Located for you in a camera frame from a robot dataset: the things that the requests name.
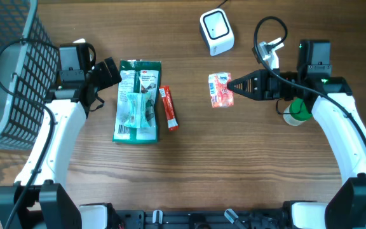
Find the red tissue pack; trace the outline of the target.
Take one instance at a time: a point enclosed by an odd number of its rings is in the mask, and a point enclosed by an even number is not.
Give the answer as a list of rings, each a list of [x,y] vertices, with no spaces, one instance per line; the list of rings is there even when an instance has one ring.
[[[231,73],[213,73],[208,76],[208,86],[213,108],[228,108],[234,105],[233,92],[227,88]]]

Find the green lid glass jar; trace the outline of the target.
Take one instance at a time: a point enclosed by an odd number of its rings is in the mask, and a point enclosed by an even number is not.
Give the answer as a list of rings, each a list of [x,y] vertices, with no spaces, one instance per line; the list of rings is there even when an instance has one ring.
[[[283,119],[291,126],[302,125],[305,121],[311,119],[313,115],[302,99],[295,99],[283,112]]]

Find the green white glove package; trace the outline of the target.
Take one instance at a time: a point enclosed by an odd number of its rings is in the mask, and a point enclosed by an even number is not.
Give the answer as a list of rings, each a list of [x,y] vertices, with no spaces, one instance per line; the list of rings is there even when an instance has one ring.
[[[120,62],[113,142],[147,144],[158,141],[156,104],[161,81],[161,62]]]

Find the red stick sachet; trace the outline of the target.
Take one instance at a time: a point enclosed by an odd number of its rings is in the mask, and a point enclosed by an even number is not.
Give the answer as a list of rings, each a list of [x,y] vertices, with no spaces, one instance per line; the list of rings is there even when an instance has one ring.
[[[177,130],[179,128],[179,124],[177,123],[177,119],[176,119],[176,115],[175,115],[170,87],[161,86],[159,88],[159,92],[160,92],[160,96],[162,98],[163,105],[165,108],[168,129],[169,129],[169,131]]]

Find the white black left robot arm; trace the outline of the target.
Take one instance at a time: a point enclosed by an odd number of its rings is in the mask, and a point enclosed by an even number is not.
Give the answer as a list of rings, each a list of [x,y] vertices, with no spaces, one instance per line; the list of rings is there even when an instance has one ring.
[[[82,228],[83,216],[67,194],[69,161],[98,92],[121,82],[112,58],[97,62],[92,44],[57,48],[61,68],[44,101],[13,98],[44,110],[30,157],[11,186],[0,186],[3,228]]]

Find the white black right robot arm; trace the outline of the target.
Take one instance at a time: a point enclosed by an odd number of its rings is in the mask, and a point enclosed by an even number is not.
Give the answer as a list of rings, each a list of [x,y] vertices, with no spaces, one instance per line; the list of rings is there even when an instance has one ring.
[[[346,80],[331,75],[330,43],[302,40],[296,72],[279,72],[279,39],[254,46],[263,70],[228,83],[255,101],[300,98],[319,123],[336,158],[342,187],[327,203],[285,202],[286,228],[366,228],[366,128]]]

